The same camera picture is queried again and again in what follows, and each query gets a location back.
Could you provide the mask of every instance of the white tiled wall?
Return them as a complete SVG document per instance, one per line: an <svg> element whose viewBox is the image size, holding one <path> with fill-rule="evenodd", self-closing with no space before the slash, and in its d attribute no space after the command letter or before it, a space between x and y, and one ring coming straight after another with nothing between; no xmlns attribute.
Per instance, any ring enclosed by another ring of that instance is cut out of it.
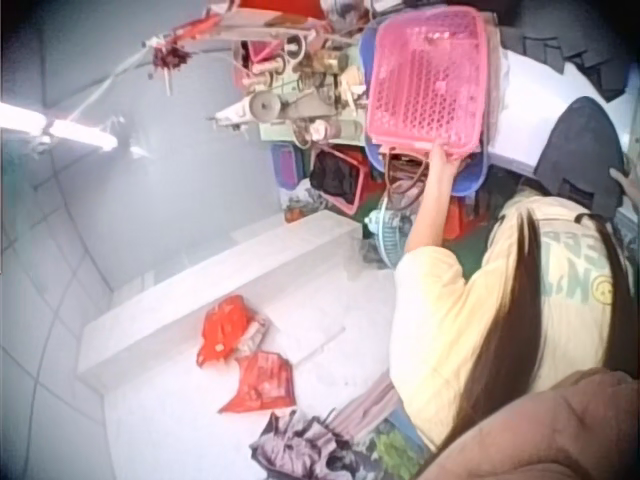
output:
<svg viewBox="0 0 640 480"><path fill-rule="evenodd" d="M111 291L57 182L29 168L14 165L2 178L3 469L24 480L113 479L103 399L76 375L82 329Z"/></svg>

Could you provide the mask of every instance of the black bag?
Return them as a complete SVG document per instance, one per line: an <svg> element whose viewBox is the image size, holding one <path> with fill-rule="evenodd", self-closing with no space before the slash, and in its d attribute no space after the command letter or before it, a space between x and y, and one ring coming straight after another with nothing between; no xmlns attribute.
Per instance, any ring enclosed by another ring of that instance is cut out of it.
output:
<svg viewBox="0 0 640 480"><path fill-rule="evenodd" d="M316 190L339 197L353 205L356 201L359 170L331 152L318 152L309 182Z"/></svg>

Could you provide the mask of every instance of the ceiling light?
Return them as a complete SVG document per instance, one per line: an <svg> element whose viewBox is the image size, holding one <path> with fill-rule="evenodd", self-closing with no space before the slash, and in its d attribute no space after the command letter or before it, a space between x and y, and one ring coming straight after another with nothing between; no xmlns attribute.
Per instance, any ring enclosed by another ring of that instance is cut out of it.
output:
<svg viewBox="0 0 640 480"><path fill-rule="evenodd" d="M47 126L47 117L41 113L0 103L0 127L19 130L33 136L53 135L76 142L95 145L105 151L118 146L118 140L113 135L98 128L85 127L67 120L55 120L51 128L43 132Z"/></svg>
<svg viewBox="0 0 640 480"><path fill-rule="evenodd" d="M76 142L95 145L105 151L118 146L118 140L113 135L97 128L85 127L67 120L56 120L49 129L49 133L56 137L75 140Z"/></svg>
<svg viewBox="0 0 640 480"><path fill-rule="evenodd" d="M0 127L40 135L47 117L38 112L0 103Z"/></svg>

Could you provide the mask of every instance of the white wall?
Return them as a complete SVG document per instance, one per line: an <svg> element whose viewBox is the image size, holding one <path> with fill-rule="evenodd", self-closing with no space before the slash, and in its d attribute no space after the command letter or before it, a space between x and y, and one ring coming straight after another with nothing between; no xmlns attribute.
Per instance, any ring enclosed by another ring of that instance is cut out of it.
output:
<svg viewBox="0 0 640 480"><path fill-rule="evenodd" d="M199 16L204 0L49 2L44 18L46 103L69 113L140 42ZM198 49L210 44L194 45ZM193 58L174 76L173 97L151 67L135 70L87 111L100 124L122 114L152 156L89 154L77 144L53 150L62 193L107 284L117 290L149 271L171 276L192 261L235 244L230 233L274 215L278 195L268 145L205 120L240 99L231 66Z"/></svg>
<svg viewBox="0 0 640 480"><path fill-rule="evenodd" d="M16 153L22 149L3 142L3 475L113 479L103 399L76 376L82 328L104 311L111 292L56 181L37 190L29 184L32 176Z"/></svg>

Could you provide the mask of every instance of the red plastic bag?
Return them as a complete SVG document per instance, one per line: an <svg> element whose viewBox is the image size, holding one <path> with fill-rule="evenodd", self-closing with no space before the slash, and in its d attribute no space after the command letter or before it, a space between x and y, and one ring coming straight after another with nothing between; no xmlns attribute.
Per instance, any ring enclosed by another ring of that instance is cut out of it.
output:
<svg viewBox="0 0 640 480"><path fill-rule="evenodd" d="M196 363L202 367L231 355L249 326L251 312L240 295L225 298L207 312L202 327L203 344Z"/></svg>
<svg viewBox="0 0 640 480"><path fill-rule="evenodd" d="M240 366L240 385L219 413L273 410L296 404L291 364L287 360L277 353L260 351L236 361Z"/></svg>

